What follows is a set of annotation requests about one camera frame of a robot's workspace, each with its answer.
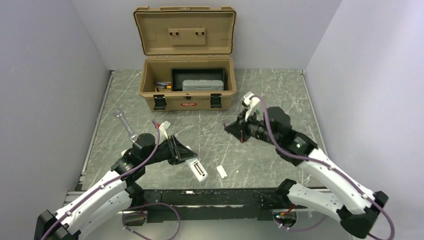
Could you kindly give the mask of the white remote control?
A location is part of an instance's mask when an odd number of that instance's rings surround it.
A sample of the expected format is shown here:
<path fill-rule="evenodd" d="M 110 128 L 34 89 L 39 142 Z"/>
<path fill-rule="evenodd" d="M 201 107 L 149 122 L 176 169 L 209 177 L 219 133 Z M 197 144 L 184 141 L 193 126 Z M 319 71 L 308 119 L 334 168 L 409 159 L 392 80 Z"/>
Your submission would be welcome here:
<path fill-rule="evenodd" d="M 186 160 L 185 163 L 199 182 L 204 182 L 208 178 L 209 174 L 198 158 Z"/>

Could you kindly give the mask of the white battery cover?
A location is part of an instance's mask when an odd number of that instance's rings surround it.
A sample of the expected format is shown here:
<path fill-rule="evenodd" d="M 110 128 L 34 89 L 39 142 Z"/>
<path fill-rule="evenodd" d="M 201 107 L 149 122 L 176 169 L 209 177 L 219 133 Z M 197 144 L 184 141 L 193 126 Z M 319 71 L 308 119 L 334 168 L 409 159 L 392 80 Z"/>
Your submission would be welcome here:
<path fill-rule="evenodd" d="M 225 171 L 225 169 L 224 169 L 224 167 L 222 165 L 217 166 L 216 169 L 217 169 L 217 171 L 219 173 L 219 176 L 222 179 L 226 179 L 228 177 L 228 174 L 226 173 L 226 171 Z"/>

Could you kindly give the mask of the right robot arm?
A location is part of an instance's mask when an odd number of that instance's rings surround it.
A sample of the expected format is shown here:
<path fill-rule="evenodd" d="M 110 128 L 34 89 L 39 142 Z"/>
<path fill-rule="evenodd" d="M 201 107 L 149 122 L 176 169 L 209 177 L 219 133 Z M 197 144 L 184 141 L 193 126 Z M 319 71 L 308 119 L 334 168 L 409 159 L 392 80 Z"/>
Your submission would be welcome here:
<path fill-rule="evenodd" d="M 286 178 L 275 190 L 275 200 L 280 207 L 304 206 L 339 222 L 356 238 L 365 239 L 371 235 L 389 199 L 383 191 L 372 191 L 347 176 L 311 138 L 292 128 L 291 118 L 282 108 L 267 108 L 264 117 L 268 117 L 270 129 L 264 119 L 258 120 L 255 113 L 245 118 L 246 113 L 247 110 L 243 110 L 224 130 L 241 143 L 255 138 L 273 144 L 271 138 L 274 138 L 279 148 L 289 153 L 277 152 L 283 160 L 315 176 L 330 190 L 330 193 L 323 193 Z"/>

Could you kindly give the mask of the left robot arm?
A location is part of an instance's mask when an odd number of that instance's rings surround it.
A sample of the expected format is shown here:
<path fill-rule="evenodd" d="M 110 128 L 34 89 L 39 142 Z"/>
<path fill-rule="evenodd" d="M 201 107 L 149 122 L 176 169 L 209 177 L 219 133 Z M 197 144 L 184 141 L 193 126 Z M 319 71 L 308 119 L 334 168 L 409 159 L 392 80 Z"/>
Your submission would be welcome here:
<path fill-rule="evenodd" d="M 136 181 L 145 174 L 147 165 L 166 161 L 175 166 L 197 158 L 198 154 L 174 135 L 161 139 L 143 133 L 133 139 L 132 147 L 90 189 L 54 213 L 41 213 L 34 239 L 84 240 L 116 213 L 143 205 L 145 191 Z"/>

